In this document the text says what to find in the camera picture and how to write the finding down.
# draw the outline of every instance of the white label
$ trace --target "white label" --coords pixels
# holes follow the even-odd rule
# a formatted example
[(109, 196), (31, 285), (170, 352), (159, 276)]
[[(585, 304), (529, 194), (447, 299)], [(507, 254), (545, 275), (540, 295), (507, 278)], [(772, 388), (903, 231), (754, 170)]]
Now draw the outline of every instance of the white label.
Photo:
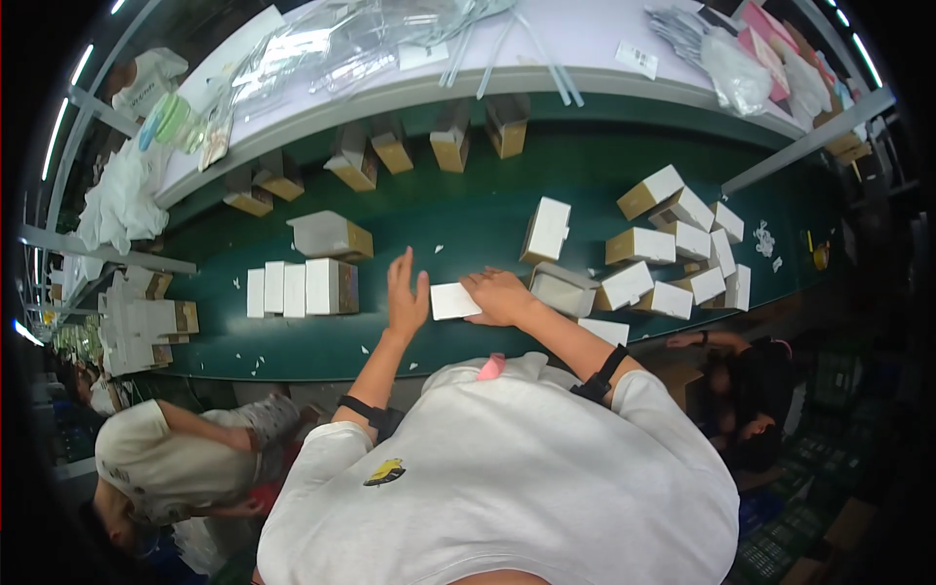
[(632, 47), (621, 41), (618, 45), (618, 52), (614, 58), (620, 63), (633, 67), (638, 73), (653, 81), (656, 80), (657, 58), (647, 54), (636, 47)]
[(415, 69), (448, 58), (448, 46), (440, 43), (435, 47), (419, 47), (418, 45), (402, 44), (400, 51), (400, 71)]

